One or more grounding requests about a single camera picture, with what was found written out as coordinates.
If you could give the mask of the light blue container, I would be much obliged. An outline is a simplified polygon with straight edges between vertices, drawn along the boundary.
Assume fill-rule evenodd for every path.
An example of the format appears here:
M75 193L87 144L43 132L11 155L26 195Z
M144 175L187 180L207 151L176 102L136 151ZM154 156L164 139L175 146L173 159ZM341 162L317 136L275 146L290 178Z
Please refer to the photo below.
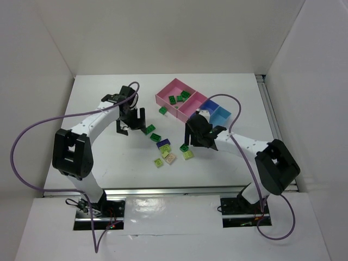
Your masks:
M231 113L225 108L219 106L210 116L209 123L215 126L225 126L228 122Z

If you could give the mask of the dark blue container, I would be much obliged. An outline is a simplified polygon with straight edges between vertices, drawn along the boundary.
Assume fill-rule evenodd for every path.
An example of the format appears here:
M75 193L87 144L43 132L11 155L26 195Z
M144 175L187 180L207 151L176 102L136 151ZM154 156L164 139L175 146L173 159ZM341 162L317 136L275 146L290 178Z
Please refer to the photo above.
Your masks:
M200 109L206 110L209 113L210 117L212 117L213 115L218 114L219 107L220 106L217 103L215 103L214 101L208 100L200 106Z

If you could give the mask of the beige lego brick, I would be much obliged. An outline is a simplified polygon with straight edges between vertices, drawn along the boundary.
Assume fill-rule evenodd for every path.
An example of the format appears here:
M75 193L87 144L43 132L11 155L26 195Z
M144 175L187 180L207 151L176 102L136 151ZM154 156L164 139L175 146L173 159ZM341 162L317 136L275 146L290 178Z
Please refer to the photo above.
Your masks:
M162 154L162 157L164 161L169 165L171 165L177 158L173 153L167 151Z

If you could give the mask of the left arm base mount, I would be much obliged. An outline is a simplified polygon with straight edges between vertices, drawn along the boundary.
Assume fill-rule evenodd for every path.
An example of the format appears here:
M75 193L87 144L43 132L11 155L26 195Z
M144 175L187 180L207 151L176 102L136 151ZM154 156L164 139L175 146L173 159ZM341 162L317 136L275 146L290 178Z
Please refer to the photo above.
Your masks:
M91 215L88 209L88 204L85 200L79 201L67 198L65 203L68 206L76 207L76 215L74 219L74 231L90 231L91 230ZM102 212L96 209L92 210L95 230L104 230L110 226L111 230L124 229L125 216L125 200L110 201L106 210Z

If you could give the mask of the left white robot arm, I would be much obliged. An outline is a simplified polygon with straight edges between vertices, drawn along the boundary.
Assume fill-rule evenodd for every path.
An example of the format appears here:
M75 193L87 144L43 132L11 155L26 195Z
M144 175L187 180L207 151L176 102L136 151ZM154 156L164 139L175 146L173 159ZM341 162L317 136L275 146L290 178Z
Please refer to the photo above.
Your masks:
M113 122L117 133L125 136L129 131L145 129L145 109L137 108L138 98L131 85L122 86L118 94L105 95L82 122L55 134L53 167L81 192L82 202L91 203L98 212L111 208L111 202L92 174L92 144Z

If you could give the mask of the dark blue lego brick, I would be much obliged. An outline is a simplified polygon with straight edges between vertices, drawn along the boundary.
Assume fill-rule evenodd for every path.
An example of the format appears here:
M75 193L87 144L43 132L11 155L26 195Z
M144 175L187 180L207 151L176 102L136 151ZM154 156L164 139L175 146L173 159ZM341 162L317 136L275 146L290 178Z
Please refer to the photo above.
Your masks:
M164 145L171 145L169 139L164 139L164 140L161 140L160 142L156 143L156 146L158 149L160 149L160 147L162 147Z

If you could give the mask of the lime lego brick right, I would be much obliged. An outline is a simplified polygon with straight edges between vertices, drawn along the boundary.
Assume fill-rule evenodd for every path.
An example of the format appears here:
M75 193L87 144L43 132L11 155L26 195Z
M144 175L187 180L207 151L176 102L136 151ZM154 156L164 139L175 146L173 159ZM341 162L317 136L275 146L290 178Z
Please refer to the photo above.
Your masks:
M194 154L191 150L187 150L185 152L183 152L183 157L185 160L191 159L194 157Z

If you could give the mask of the small pink container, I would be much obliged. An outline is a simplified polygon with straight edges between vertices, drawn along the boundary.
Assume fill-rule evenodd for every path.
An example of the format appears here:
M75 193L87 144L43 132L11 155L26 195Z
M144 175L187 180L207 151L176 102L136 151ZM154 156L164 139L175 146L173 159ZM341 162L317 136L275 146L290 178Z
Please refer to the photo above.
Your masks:
M177 110L177 118L182 122L186 122L188 118L203 104L207 99L200 92L193 93Z

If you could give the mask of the green lego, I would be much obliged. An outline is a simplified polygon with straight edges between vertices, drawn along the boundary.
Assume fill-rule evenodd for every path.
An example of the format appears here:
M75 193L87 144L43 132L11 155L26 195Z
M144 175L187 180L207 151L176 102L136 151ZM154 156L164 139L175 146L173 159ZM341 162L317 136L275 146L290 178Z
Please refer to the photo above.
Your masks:
M159 112L160 112L162 115L165 115L166 112L167 112L167 108L166 108L166 107L161 107L161 108L159 109Z

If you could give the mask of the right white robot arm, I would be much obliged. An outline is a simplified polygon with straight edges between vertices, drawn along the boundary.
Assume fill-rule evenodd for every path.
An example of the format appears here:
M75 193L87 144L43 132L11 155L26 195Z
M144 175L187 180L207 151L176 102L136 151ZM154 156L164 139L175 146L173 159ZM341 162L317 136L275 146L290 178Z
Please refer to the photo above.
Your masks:
M184 143L228 152L246 161L252 183L237 196L241 207L259 203L264 208L264 200L269 195L281 195L301 172L283 141L247 138L226 127L213 126L201 114L195 114L186 122Z

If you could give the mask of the long green lego brick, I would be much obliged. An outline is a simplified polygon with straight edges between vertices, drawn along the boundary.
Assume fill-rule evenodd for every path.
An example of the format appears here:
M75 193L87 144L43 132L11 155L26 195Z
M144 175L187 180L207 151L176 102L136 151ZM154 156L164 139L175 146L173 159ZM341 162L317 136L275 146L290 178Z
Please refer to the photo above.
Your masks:
M142 130L142 132L143 132L145 135L148 135L148 134L150 134L151 132L153 132L155 129L156 129L156 127L155 127L153 124L151 124L151 125L145 127L145 128Z

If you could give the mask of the lime lego brick upper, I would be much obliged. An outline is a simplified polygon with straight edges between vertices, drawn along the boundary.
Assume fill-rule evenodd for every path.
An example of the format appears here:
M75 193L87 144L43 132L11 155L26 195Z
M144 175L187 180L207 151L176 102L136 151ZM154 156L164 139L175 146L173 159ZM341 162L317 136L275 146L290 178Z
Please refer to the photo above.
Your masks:
M164 154L166 152L170 153L171 152L171 147L170 147L169 144L165 144L163 146L160 146L159 150L160 150L161 154Z

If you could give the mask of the aluminium front rail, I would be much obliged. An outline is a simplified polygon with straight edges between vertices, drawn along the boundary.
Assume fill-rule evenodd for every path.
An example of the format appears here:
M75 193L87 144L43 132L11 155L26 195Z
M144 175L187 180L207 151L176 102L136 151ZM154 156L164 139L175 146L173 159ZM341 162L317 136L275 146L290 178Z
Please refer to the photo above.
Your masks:
M120 188L105 189L108 196L154 196L154 195L203 195L203 194L233 194L241 191L243 186L213 186L213 187L174 187L174 188Z

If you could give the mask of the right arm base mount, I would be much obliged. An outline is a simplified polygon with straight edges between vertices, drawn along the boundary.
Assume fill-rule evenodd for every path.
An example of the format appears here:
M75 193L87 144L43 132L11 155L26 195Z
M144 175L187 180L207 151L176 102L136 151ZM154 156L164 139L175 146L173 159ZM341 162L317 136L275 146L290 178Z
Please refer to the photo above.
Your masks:
M223 228L255 227L258 222L260 226L272 225L267 204L261 211L260 203L250 205L241 198L225 197L220 198L217 211L222 215Z

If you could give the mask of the lime lego brick lower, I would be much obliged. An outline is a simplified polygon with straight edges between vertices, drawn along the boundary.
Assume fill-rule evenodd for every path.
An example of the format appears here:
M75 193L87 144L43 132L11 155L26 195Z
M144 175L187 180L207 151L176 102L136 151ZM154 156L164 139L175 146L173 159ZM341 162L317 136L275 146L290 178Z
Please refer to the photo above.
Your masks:
M157 168L159 168L163 166L163 161L160 158L157 158L154 160L154 164Z

